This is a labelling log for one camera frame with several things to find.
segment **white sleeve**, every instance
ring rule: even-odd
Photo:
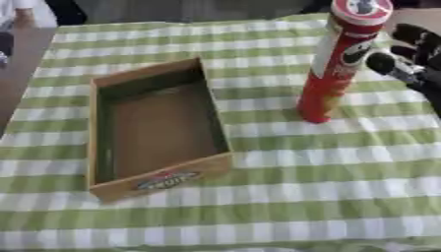
[[[30,9],[35,7],[39,1],[44,0],[12,0],[15,9]]]

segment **pringles logo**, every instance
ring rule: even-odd
[[[346,49],[333,74],[339,79],[345,79],[355,74],[363,56],[369,51],[372,41],[373,39],[365,40]]]
[[[157,174],[154,178],[148,181],[139,183],[136,186],[136,190],[158,190],[158,189],[168,189],[185,181],[188,181],[201,172],[198,171],[182,171],[182,172],[161,172]]]

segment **can lid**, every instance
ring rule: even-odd
[[[378,26],[392,15],[390,0],[334,0],[332,12],[342,20],[359,26]]]

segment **gingham cloth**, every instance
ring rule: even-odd
[[[440,124],[421,95],[363,68],[332,121],[294,110],[325,19],[59,29],[0,143],[0,250],[441,247]],[[90,78],[196,56],[234,169],[100,203],[85,186]]]

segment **robotic arm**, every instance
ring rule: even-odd
[[[398,59],[373,53],[366,61],[367,66],[423,94],[441,118],[441,36],[421,27],[398,24],[392,37],[410,46],[391,47]]]

